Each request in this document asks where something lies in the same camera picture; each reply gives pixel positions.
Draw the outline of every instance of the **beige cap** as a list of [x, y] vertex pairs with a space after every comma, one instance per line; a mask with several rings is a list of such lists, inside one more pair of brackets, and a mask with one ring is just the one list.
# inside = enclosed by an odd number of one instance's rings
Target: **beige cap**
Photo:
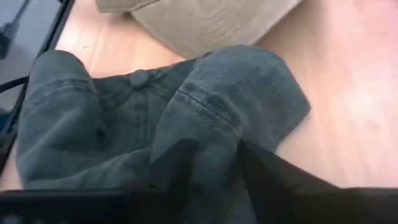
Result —
[[256, 43], [301, 0], [97, 0], [100, 12], [131, 12], [185, 58]]

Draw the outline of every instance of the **wooden floor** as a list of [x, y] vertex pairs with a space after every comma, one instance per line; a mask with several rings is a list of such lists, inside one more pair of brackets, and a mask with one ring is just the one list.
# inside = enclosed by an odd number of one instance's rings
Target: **wooden floor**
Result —
[[[279, 54], [312, 104], [279, 155], [342, 187], [398, 187], [398, 3], [304, 0], [258, 45]], [[93, 77], [183, 60], [128, 15], [76, 0], [58, 49]], [[11, 159], [0, 188], [18, 188]]]

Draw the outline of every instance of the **fabric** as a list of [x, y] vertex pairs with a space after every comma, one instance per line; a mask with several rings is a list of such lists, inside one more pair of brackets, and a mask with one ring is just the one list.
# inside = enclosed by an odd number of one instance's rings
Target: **fabric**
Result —
[[97, 0], [101, 12], [131, 12], [185, 58], [256, 43], [300, 0]]
[[238, 141], [274, 152], [309, 109], [285, 63], [257, 47], [102, 79], [49, 51], [30, 74], [17, 168], [25, 189], [125, 187], [176, 142], [195, 139], [187, 222], [250, 223]]

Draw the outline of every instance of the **dark fabric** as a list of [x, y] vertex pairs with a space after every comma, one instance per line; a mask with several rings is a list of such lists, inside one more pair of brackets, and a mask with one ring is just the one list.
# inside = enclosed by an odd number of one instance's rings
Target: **dark fabric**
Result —
[[128, 186], [176, 142], [196, 139], [187, 222], [254, 222], [236, 167], [238, 141], [274, 152], [310, 109], [285, 63], [235, 46], [137, 72], [149, 81], [130, 79], [134, 73], [91, 79], [61, 51], [37, 59], [19, 123], [23, 187]]

